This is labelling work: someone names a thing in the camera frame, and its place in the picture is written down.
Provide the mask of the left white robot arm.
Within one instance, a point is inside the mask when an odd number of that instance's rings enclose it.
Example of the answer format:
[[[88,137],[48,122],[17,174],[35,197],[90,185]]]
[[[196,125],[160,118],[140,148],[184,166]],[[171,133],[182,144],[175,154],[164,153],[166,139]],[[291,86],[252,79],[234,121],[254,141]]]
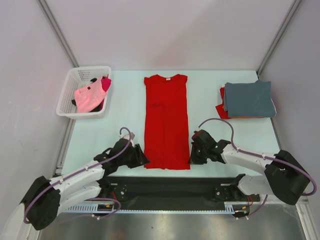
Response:
[[[40,176],[21,200],[24,205],[23,222],[42,230],[73,205],[89,199],[107,199],[111,188],[106,178],[119,167],[132,169],[148,163],[150,161],[139,144],[121,138],[78,170],[51,179]]]

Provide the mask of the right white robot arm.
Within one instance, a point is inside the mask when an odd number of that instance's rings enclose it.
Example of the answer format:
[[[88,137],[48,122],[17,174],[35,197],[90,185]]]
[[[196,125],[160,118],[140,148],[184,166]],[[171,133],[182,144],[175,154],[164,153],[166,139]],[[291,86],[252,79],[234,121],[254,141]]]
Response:
[[[242,201],[248,195],[273,195],[288,205],[295,205],[310,183],[307,173],[287,151],[276,154],[250,152],[236,148],[228,140],[215,141],[199,129],[191,137],[189,163],[203,165],[207,160],[237,165],[257,173],[256,176],[239,174],[230,188],[231,196]]]

